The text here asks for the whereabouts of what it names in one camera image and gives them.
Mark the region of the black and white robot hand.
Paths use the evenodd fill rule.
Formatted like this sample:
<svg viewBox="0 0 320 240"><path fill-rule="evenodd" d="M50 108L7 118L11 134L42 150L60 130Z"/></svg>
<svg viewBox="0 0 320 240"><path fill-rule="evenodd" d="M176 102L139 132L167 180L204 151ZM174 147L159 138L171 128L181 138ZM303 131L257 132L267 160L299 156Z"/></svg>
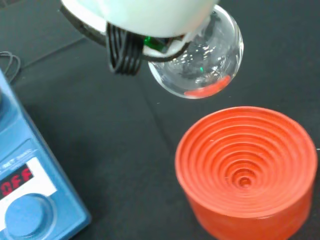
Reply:
<svg viewBox="0 0 320 240"><path fill-rule="evenodd" d="M63 0L61 12L104 46L110 71L134 76L143 60L180 56L210 22L217 0Z"/></svg>

